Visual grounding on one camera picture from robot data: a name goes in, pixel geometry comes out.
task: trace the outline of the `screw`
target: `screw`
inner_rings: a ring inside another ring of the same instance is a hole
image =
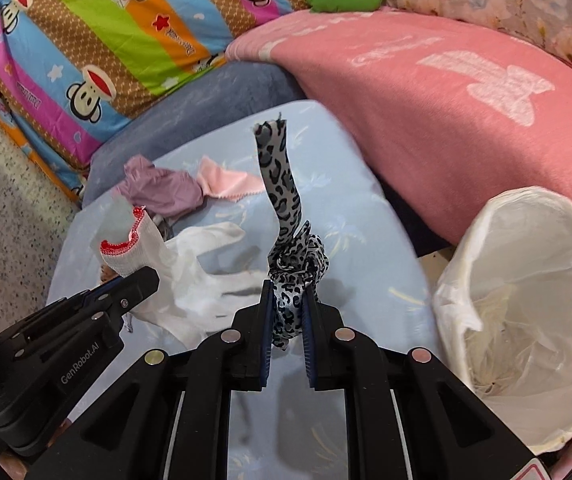
[[[352,341],[355,339],[355,333],[350,328],[338,328],[335,330],[335,337],[339,341]]]
[[[221,333],[221,341],[224,343],[236,343],[241,338],[241,332],[239,332],[239,330],[235,330],[234,328],[230,328]]]
[[[427,363],[432,359],[432,354],[426,348],[415,348],[411,355],[418,363]]]
[[[150,350],[144,357],[144,361],[149,365],[158,365],[163,359],[164,355],[161,350]]]

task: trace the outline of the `leopard print fabric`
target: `leopard print fabric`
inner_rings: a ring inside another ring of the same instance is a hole
[[[257,124],[255,140],[261,176],[279,219],[279,235],[268,254],[268,276],[277,301],[272,343],[285,349],[288,340],[301,333],[304,291],[321,280],[328,258],[322,240],[310,234],[309,222],[299,228],[301,200],[288,161],[286,121],[280,115],[276,121]]]

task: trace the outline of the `white star print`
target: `white star print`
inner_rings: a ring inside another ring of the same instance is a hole
[[[162,83],[162,88],[164,90],[170,90],[173,86],[175,86],[179,82],[178,77],[169,77]]]
[[[50,77],[50,82],[54,83],[57,79],[63,76],[63,65],[53,65],[52,70],[48,72],[48,77]]]

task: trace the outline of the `white glove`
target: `white glove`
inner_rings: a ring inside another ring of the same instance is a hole
[[[191,350],[208,333],[230,327],[237,310],[259,303],[259,294],[240,293],[259,291],[265,272],[207,274],[197,260],[200,254],[241,240],[242,228],[231,222],[188,227],[164,244],[143,209],[134,208],[133,215],[128,241],[102,242],[101,256],[121,276],[144,266],[159,274],[159,290],[132,310],[135,317],[165,328]]]

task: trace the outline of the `colorful striped blanket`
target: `colorful striped blanket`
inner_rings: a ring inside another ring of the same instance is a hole
[[[102,143],[223,64],[233,38],[303,7],[304,0],[0,0],[0,94],[48,166],[83,187]]]

